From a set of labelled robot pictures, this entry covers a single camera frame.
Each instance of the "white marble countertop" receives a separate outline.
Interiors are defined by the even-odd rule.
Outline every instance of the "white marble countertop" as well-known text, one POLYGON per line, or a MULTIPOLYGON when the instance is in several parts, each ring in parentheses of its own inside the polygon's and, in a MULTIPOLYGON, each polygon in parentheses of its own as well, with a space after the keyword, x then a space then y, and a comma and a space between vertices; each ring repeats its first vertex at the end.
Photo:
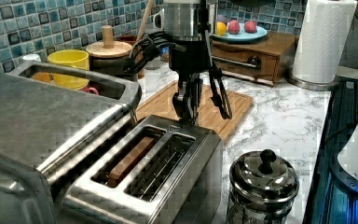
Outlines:
MULTIPOLYGON (((209 84, 207 74, 201 77, 209 84)), ((143 89, 141 102, 177 79, 166 63, 157 70, 145 70, 145 77, 139 80, 143 89)), ((273 88, 231 77, 225 77, 224 83, 229 91, 253 97, 254 105, 225 145, 222 200, 213 224, 226 219, 231 163, 243 153, 267 148, 289 161, 299 174, 299 193, 286 223, 302 223, 330 92, 303 90, 284 79, 273 88)))

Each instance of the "fruit bowl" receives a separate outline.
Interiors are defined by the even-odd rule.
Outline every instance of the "fruit bowl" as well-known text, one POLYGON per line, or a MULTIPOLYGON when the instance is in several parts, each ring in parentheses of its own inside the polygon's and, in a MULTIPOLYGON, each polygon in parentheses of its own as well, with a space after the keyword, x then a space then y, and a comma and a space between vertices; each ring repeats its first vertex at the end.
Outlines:
POLYGON ((267 30, 263 27, 257 26, 257 32, 250 34, 243 29, 244 23, 240 23, 240 32, 237 35, 231 35, 226 32, 224 35, 212 35, 213 38, 225 40, 227 42, 248 42, 261 38, 267 34, 267 30))

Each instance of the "yellow lemon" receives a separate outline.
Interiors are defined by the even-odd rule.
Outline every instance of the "yellow lemon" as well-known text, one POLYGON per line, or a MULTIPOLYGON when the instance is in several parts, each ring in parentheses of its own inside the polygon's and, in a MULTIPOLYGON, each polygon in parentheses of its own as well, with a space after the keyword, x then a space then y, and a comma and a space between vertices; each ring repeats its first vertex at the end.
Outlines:
POLYGON ((224 23, 222 23, 221 21, 219 21, 217 24, 216 24, 216 34, 217 35, 225 35, 227 31, 227 27, 224 23))

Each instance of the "yellow bowl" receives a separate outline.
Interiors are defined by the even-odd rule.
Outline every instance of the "yellow bowl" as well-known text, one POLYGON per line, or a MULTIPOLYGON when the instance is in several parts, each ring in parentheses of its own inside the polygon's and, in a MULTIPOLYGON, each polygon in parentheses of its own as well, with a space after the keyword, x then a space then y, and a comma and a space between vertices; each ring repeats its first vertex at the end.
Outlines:
MULTIPOLYGON (((84 70, 90 70, 89 54, 78 49, 66 49, 54 52, 48 56, 49 63, 71 66, 84 70)), ((89 84, 89 81, 80 77, 72 77, 62 74, 52 74, 54 82, 58 86, 79 90, 89 84)))

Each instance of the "drawer handle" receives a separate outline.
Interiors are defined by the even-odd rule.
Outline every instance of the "drawer handle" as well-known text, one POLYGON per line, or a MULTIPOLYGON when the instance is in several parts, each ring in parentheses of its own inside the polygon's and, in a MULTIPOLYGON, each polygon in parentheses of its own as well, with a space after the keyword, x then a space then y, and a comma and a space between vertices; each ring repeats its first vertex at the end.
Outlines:
POLYGON ((240 66, 248 67, 249 69, 258 70, 261 68, 261 60, 257 56, 249 57, 246 63, 240 63, 240 62, 232 61, 230 59, 219 58, 216 56, 212 56, 212 58, 218 61, 222 61, 226 63, 234 63, 240 66))

